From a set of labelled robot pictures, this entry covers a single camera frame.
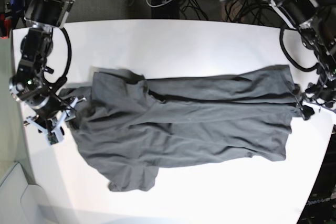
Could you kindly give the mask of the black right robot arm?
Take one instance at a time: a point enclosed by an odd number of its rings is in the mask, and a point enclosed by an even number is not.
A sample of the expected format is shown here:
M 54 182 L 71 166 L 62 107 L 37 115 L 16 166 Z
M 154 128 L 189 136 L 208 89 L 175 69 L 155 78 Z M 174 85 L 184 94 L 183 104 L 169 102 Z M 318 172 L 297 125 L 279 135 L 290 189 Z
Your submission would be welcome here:
M 36 113 L 33 120 L 42 126 L 50 126 L 59 111 L 70 108 L 70 104 L 56 92 L 66 83 L 70 68 L 72 48 L 64 24 L 74 3 L 75 0 L 31 0 L 25 13 L 25 21 L 31 27 L 20 45 L 22 57 L 9 81 L 9 90 L 15 100 L 25 103 Z M 67 63 L 57 81 L 50 82 L 45 73 L 53 73 L 47 66 L 47 58 L 54 46 L 55 28 L 65 37 Z

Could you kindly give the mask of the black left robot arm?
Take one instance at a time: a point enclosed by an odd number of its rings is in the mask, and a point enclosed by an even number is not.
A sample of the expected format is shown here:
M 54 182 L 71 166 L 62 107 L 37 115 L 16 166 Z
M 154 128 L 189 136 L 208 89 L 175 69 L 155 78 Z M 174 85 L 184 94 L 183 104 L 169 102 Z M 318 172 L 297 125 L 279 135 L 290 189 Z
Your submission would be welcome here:
M 220 0 L 222 3 L 231 0 Z M 313 110 L 335 117 L 335 38 L 330 34 L 325 21 L 319 14 L 317 0 L 260 0 L 265 2 L 284 22 L 280 29 L 279 42 L 287 60 L 301 72 L 315 71 L 317 83 L 309 84 L 298 97 L 297 106 L 302 117 L 307 120 Z M 312 67 L 299 65 L 287 52 L 284 45 L 285 29 L 295 30 L 302 44 L 313 51 L 317 63 Z

